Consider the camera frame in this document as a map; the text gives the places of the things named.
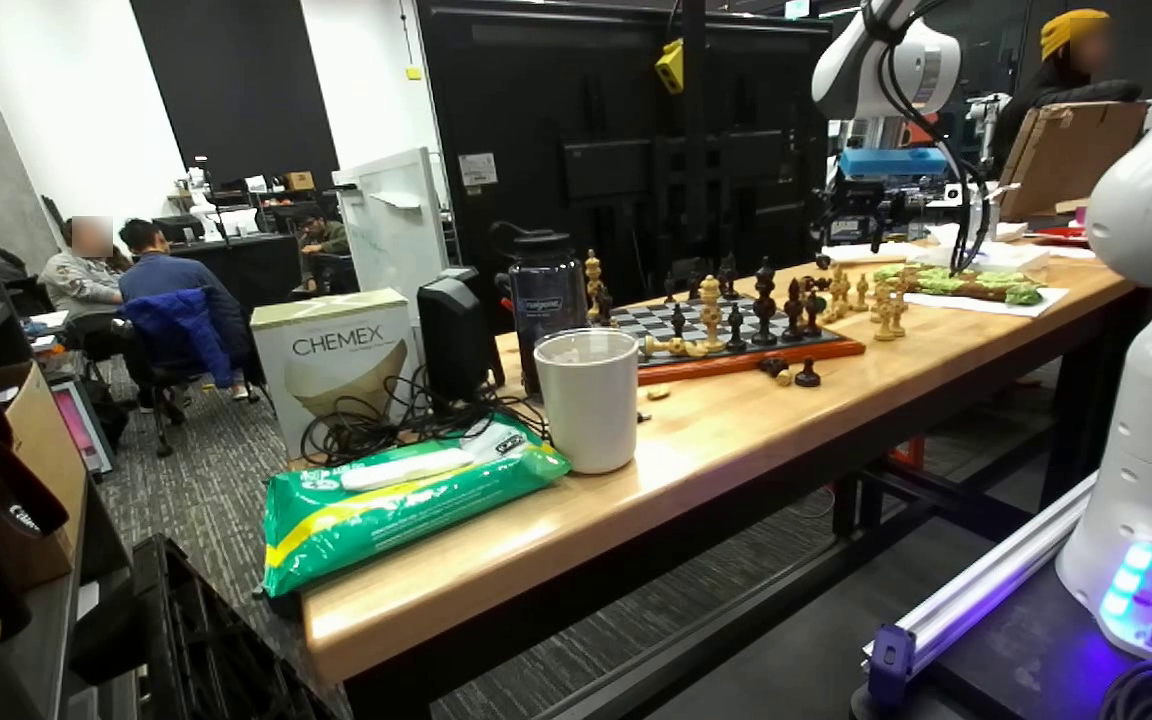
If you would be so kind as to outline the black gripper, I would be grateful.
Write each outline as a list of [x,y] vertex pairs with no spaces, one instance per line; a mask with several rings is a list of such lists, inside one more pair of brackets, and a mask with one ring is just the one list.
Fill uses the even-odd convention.
[[880,251],[892,239],[908,239],[925,214],[927,194],[920,188],[888,188],[874,178],[836,178],[827,188],[827,243],[862,243]]

